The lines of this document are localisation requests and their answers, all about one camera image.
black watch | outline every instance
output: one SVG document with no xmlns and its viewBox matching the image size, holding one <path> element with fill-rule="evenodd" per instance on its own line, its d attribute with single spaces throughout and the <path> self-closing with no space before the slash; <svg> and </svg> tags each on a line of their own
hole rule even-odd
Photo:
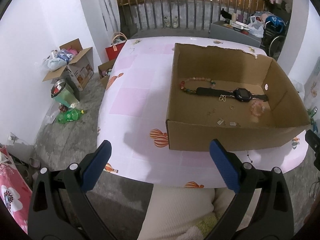
<svg viewBox="0 0 320 240">
<path fill-rule="evenodd" d="M 231 97 L 239 100 L 240 102 L 250 102 L 252 99 L 262 100 L 263 102 L 267 102 L 267 95 L 256 95 L 252 94 L 245 88 L 237 88 L 235 91 L 226 91 L 226 90 L 218 90 L 212 88 L 202 88 L 199 87 L 196 90 L 196 95 L 200 96 L 211 96 L 211 97 Z"/>
</svg>

green plastic bottle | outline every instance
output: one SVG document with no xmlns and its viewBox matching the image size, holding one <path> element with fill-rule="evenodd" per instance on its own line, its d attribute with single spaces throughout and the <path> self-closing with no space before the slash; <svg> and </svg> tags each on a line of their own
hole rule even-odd
<svg viewBox="0 0 320 240">
<path fill-rule="evenodd" d="M 72 110 L 58 114 L 57 122 L 60 124 L 65 124 L 67 122 L 73 122 L 73 121 L 79 120 L 83 114 L 85 114 L 84 110 L 79 110 L 79 109 L 74 108 Z"/>
</svg>

cardboard box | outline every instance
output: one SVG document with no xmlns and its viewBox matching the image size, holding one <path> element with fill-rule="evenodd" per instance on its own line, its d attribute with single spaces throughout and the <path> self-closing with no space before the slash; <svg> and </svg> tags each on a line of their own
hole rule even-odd
<svg viewBox="0 0 320 240">
<path fill-rule="evenodd" d="M 108 70 L 109 68 L 113 68 L 113 65 L 115 64 L 116 59 L 110 60 L 106 63 L 103 63 L 102 65 L 98 66 L 98 70 L 99 70 L 99 75 L 100 75 L 100 81 L 103 85 L 104 88 L 107 87 L 108 81 L 109 81 L 109 77 L 110 76 L 102 76 L 102 71 Z"/>
<path fill-rule="evenodd" d="M 63 72 L 68 71 L 73 83 L 76 85 L 78 90 L 82 91 L 93 75 L 92 66 L 86 56 L 86 53 L 92 49 L 92 47 L 83 49 L 79 39 L 76 39 L 61 45 L 60 49 L 69 49 L 70 47 L 76 49 L 78 51 L 78 55 L 76 55 L 68 65 L 61 67 L 56 71 L 49 71 L 43 81 L 61 78 L 61 76 L 65 75 Z"/>
<path fill-rule="evenodd" d="M 266 94 L 269 101 L 260 101 L 265 112 L 261 117 L 253 116 L 252 101 L 226 98 L 223 102 L 218 97 L 187 94 L 180 82 L 190 77 L 211 78 L 219 90 L 246 88 L 254 94 Z M 210 84 L 190 81 L 185 87 L 196 90 Z M 224 120 L 221 125 L 217 123 L 220 118 Z M 230 126 L 230 122 L 240 126 Z M 175 44 L 166 120 L 170 149 L 208 151 L 215 138 L 228 151 L 279 147 L 309 124 L 298 93 L 274 59 L 263 55 L 255 58 L 236 49 Z"/>
</svg>

beige ribbed pants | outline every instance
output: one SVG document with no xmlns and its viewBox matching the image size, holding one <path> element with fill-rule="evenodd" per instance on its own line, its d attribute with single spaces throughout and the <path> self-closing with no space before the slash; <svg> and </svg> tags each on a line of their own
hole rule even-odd
<svg viewBox="0 0 320 240">
<path fill-rule="evenodd" d="M 261 189 L 257 189 L 238 230 L 253 215 Z M 234 192 L 227 188 L 184 188 L 154 185 L 138 240 L 175 240 L 211 212 L 220 217 Z"/>
</svg>

white shoe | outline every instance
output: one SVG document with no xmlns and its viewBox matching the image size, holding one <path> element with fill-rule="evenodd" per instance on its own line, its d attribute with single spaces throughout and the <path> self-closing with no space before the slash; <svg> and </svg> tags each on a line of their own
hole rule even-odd
<svg viewBox="0 0 320 240">
<path fill-rule="evenodd" d="M 170 24 L 170 19 L 168 18 L 168 16 L 165 16 L 163 18 L 164 20 L 164 25 L 167 27 L 167 28 L 170 28 L 171 24 Z"/>
<path fill-rule="evenodd" d="M 178 28 L 178 16 L 175 16 L 172 21 L 172 27 Z"/>
</svg>

